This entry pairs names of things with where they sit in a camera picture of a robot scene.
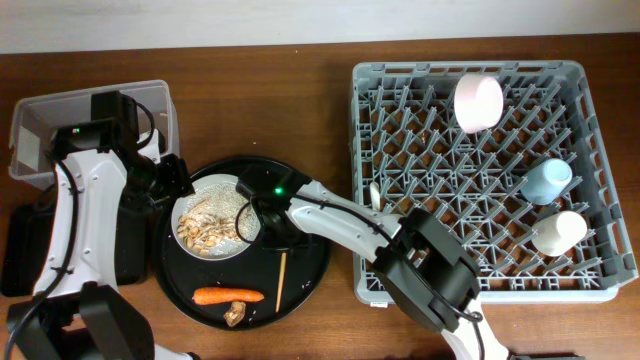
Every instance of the wooden stick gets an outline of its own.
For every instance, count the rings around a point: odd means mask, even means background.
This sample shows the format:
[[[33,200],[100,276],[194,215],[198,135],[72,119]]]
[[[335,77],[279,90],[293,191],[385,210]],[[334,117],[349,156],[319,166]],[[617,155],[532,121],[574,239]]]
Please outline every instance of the wooden stick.
[[[284,285],[284,270],[287,266],[287,253],[283,252],[280,257],[280,276],[278,278],[278,297],[276,298],[276,313],[280,311],[280,299],[282,298],[282,285]]]

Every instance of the wooden table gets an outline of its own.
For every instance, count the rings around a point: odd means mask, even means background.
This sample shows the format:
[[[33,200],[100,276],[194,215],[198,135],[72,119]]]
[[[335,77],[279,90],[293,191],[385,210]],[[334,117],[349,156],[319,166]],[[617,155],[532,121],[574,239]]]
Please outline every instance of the wooden table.
[[[263,154],[349,196],[347,109],[355,64],[572,59],[586,69],[628,231],[640,251],[638,44],[640,35],[628,34],[0,56],[1,167],[10,161],[4,144],[19,99],[163,79],[178,111],[182,156],[191,170],[230,155]],[[2,251],[11,212],[38,193],[0,172]],[[498,339],[517,353],[635,359],[640,353],[639,285],[623,287],[616,299],[600,305],[485,310]],[[358,302],[351,254],[337,247],[309,301],[285,320],[255,331],[231,333],[196,323],[173,307],[153,278],[121,292],[149,320],[156,342],[203,359],[449,356],[440,335],[419,328],[397,308]],[[24,300],[0,300],[3,346],[7,307]]]

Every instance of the toy carrot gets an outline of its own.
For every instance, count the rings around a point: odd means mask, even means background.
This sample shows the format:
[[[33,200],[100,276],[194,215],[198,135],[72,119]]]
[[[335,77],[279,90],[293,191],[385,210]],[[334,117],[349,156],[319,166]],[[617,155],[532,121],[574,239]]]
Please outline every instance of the toy carrot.
[[[264,299],[264,295],[247,289],[205,287],[193,293],[193,301],[198,305],[220,304],[232,301],[258,302],[262,299]]]

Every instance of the blue cup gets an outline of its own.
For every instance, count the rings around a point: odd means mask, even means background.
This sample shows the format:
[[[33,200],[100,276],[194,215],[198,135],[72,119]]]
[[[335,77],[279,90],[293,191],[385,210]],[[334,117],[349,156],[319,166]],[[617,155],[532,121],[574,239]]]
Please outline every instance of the blue cup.
[[[525,199],[536,205],[548,205],[569,185],[573,172],[566,162],[549,159],[525,176],[527,183],[520,189]]]

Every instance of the plastic bin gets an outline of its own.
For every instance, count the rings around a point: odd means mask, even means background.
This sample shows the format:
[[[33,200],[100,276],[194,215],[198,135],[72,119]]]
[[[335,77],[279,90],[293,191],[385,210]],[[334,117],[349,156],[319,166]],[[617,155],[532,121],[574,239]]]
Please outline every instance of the plastic bin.
[[[146,106],[153,113],[156,128],[166,139],[164,154],[180,155],[178,116],[162,80],[103,86],[20,100],[13,112],[9,148],[13,150],[9,175],[44,189],[55,179],[44,151],[53,131],[91,119],[91,95],[118,90]],[[140,133],[149,131],[149,120],[138,109]]]
[[[494,76],[504,111],[497,126],[465,134],[453,111],[464,74]],[[602,302],[638,271],[582,66],[572,61],[364,63],[353,70],[350,149],[353,198],[370,205],[376,181],[385,213],[421,207],[449,228],[481,268],[485,303]],[[548,158],[574,178],[556,202],[531,204],[523,175]],[[589,231],[547,257],[531,225],[562,210]],[[355,293],[392,303],[354,257]]]

